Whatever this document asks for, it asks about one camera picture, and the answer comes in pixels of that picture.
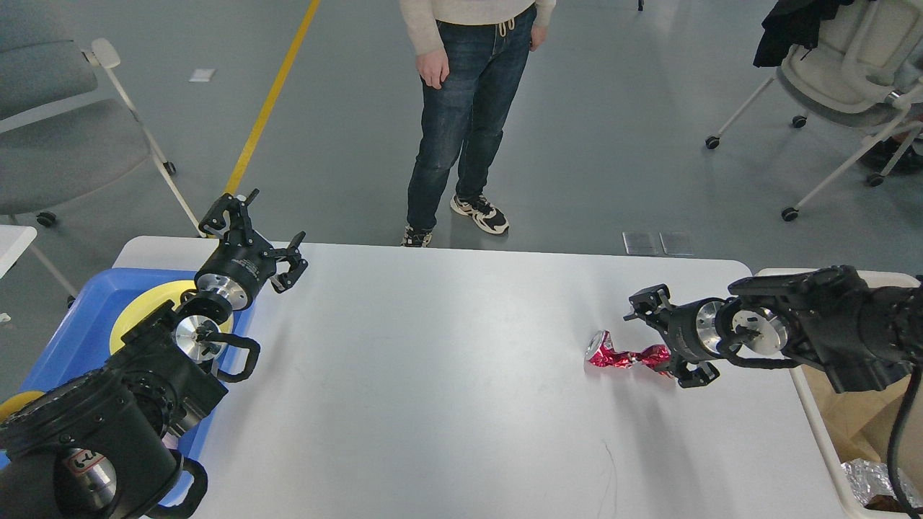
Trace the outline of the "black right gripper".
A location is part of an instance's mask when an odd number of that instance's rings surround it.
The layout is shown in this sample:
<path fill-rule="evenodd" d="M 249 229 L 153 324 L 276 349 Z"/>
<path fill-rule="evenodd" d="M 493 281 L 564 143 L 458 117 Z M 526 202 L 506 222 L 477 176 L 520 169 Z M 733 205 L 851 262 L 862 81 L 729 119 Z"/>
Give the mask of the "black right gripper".
<path fill-rule="evenodd" d="M 706 360 L 719 359 L 718 310 L 725 300 L 706 298 L 674 306 L 667 285 L 654 285 L 633 293 L 630 311 L 623 321 L 641 321 L 657 332 L 667 332 L 666 345 L 673 358 L 657 365 L 657 372 L 676 381 L 680 388 L 707 386 L 720 371 Z"/>

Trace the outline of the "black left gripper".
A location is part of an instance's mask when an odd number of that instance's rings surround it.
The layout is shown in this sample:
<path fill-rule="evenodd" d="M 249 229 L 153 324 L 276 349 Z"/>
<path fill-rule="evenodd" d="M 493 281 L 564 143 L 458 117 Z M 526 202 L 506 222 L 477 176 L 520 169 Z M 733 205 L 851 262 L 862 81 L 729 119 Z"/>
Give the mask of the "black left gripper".
<path fill-rule="evenodd" d="M 306 237 L 304 231 L 297 233 L 284 249 L 257 243 L 249 207 L 258 194 L 259 190 L 245 197 L 224 193 L 198 224 L 198 230 L 216 236 L 218 245 L 195 274 L 195 289 L 217 293 L 233 310 L 250 308 L 268 279 L 276 293 L 288 291 L 309 266 L 299 249 Z M 280 262 L 288 264 L 286 272 L 276 272 L 276 263 Z"/>

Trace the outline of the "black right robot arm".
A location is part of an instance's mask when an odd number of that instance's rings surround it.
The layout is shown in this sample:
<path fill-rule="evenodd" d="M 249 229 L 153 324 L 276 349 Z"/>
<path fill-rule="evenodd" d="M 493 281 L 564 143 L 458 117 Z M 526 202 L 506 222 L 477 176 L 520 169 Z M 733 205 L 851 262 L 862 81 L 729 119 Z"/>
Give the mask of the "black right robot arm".
<path fill-rule="evenodd" d="M 791 369 L 807 365 L 825 373 L 833 390 L 882 391 L 909 378 L 888 440 L 888 479 L 897 503 L 911 518 L 898 472 L 904 428 L 921 390 L 921 288 L 870 287 L 849 265 L 791 275 L 735 280 L 729 298 L 685 305 L 670 301 L 666 285 L 629 298 L 627 320 L 659 333 L 669 358 L 655 370 L 682 388 L 710 384 L 718 359 L 739 368 Z"/>

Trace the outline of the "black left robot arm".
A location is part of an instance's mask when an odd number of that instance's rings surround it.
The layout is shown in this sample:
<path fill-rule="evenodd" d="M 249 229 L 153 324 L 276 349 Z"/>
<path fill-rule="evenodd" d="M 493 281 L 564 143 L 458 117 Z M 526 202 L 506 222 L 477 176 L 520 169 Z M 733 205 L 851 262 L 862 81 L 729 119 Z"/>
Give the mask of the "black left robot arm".
<path fill-rule="evenodd" d="M 227 385 L 256 368 L 258 342 L 222 332 L 222 323 L 265 285 L 286 292 L 309 266 L 304 232 L 277 249 L 254 230 L 257 195 L 214 201 L 199 229 L 218 245 L 178 305 L 160 303 L 101 368 L 4 417 L 4 518 L 188 518 L 198 509 L 208 474 L 164 437 L 198 426 Z"/>

